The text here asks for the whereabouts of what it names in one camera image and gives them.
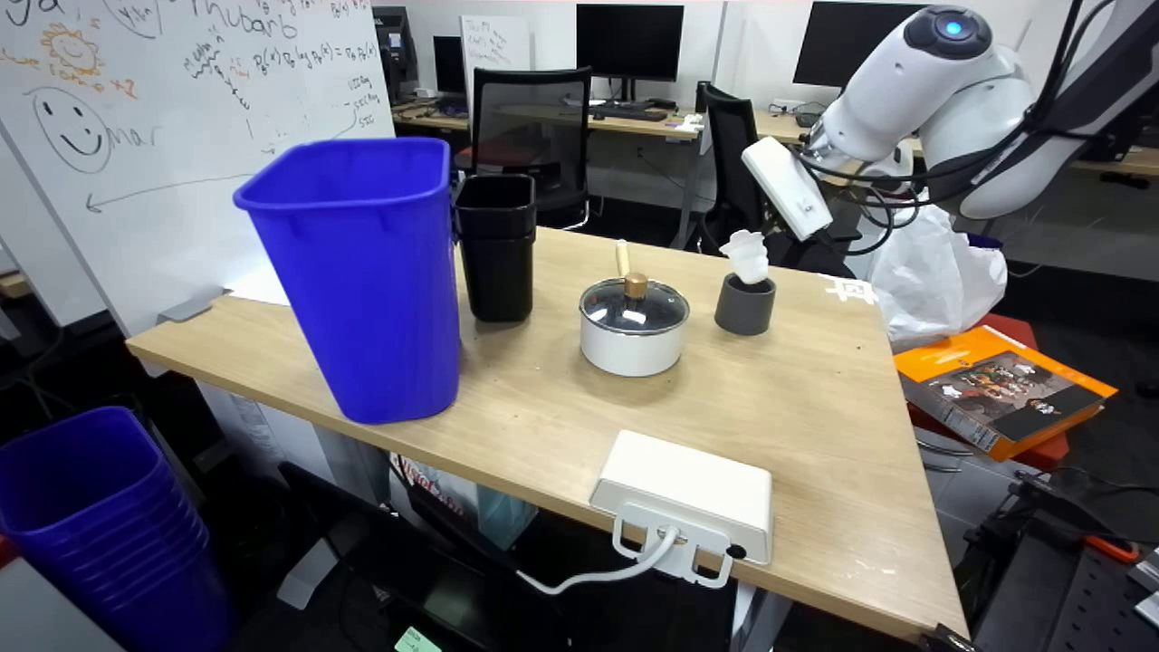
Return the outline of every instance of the black cup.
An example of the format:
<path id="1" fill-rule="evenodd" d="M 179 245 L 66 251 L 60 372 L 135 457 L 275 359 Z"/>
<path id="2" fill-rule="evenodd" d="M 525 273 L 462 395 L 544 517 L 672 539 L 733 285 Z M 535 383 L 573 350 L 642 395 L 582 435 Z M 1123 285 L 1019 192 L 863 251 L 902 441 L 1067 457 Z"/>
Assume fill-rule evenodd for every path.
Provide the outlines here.
<path id="1" fill-rule="evenodd" d="M 776 296 L 773 279 L 746 285 L 744 279 L 727 274 L 721 284 L 715 318 L 727 334 L 744 334 L 744 338 L 764 334 L 773 318 L 773 296 Z"/>
<path id="2" fill-rule="evenodd" d="M 466 178 L 456 196 L 466 301 L 479 324 L 523 324 L 533 312 L 535 181 Z"/>

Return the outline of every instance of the blue trash bin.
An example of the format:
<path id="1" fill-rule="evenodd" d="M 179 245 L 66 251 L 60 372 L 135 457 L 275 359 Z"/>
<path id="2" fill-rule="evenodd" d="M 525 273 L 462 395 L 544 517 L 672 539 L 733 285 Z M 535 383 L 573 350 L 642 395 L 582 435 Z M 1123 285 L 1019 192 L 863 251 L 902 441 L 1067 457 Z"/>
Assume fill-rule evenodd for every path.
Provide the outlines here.
<path id="1" fill-rule="evenodd" d="M 419 422 L 459 387 L 450 146 L 297 146 L 236 192 L 346 422 Z"/>
<path id="2" fill-rule="evenodd" d="M 89 411 L 0 447 L 0 534 L 131 652 L 230 640 L 208 528 L 131 411 Z"/>

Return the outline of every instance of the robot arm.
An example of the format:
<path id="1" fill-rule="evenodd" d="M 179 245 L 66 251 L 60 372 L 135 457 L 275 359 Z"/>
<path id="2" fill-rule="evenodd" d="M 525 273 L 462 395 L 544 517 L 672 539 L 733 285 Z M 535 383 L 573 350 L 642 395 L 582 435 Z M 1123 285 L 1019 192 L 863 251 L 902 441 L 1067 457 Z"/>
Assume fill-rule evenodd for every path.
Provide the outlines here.
<path id="1" fill-rule="evenodd" d="M 1033 97 L 1021 70 L 992 50 L 981 15 L 922 6 L 863 63 L 801 152 L 766 137 L 744 163 L 801 242 L 833 221 L 820 181 L 857 181 L 908 136 L 919 136 L 927 161 L 914 181 L 931 204 L 1007 219 L 1159 85 L 1159 3 L 1106 0 L 1092 11 L 1107 11 L 1102 38 L 1074 59 L 1086 26 L 1066 34 L 1056 70 Z"/>

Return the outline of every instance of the dark blue bin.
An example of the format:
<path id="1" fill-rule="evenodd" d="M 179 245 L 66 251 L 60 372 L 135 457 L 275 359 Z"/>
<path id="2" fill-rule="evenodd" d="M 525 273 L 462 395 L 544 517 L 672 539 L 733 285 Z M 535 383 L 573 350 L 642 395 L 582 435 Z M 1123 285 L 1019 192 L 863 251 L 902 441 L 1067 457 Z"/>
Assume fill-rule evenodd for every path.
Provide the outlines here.
<path id="1" fill-rule="evenodd" d="M 297 146 L 236 192 L 346 422 L 419 422 L 459 387 L 450 146 Z"/>
<path id="2" fill-rule="evenodd" d="M 0 534 L 123 649 L 228 649 L 230 606 L 208 528 L 131 411 L 2 447 Z"/>

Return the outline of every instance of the black chair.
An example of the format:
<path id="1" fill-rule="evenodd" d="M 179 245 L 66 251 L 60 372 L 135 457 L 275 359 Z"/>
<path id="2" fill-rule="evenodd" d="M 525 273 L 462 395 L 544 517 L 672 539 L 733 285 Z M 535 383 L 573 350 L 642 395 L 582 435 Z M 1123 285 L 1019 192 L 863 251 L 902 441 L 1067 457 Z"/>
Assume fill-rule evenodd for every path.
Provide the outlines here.
<path id="1" fill-rule="evenodd" d="M 717 254 L 734 229 L 764 231 L 766 208 L 760 186 L 740 161 L 756 140 L 754 101 L 733 97 L 715 85 L 695 87 L 695 110 L 710 116 L 717 204 L 693 226 L 693 251 Z"/>
<path id="2" fill-rule="evenodd" d="M 533 175 L 541 226 L 587 226 L 587 70 L 474 70 L 472 172 Z"/>

